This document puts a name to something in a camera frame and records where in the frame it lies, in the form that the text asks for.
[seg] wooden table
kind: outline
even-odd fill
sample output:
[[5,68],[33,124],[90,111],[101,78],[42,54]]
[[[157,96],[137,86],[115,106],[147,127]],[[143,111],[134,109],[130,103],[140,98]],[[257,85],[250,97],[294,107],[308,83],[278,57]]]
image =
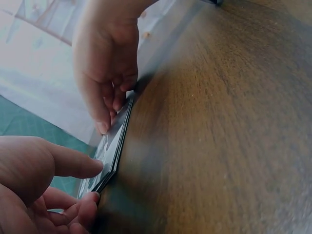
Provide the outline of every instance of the wooden table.
[[177,1],[139,52],[94,233],[312,233],[308,2]]

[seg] table surface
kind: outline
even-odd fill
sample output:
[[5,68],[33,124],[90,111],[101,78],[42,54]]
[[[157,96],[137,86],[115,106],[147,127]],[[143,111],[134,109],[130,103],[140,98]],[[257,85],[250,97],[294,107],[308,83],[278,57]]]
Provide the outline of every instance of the table surface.
[[312,233],[311,11],[176,2],[139,52],[94,233]]

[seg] green cutting mat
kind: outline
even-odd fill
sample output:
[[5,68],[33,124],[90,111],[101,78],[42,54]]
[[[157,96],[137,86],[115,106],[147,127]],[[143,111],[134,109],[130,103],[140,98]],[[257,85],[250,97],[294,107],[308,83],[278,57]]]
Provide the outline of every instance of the green cutting mat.
[[[57,145],[89,154],[90,146],[65,133],[62,129],[20,108],[0,96],[0,136],[35,136]],[[77,195],[79,180],[72,177],[54,177],[51,186],[70,195]]]

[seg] stack of cards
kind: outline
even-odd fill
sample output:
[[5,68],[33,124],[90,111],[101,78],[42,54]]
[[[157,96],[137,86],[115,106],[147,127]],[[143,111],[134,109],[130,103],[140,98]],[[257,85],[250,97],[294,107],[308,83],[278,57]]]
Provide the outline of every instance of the stack of cards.
[[94,157],[94,159],[103,162],[103,171],[92,179],[82,181],[78,198],[91,191],[100,193],[107,185],[109,179],[116,173],[132,105],[133,98],[129,97],[124,107],[116,116],[111,130],[103,136]]

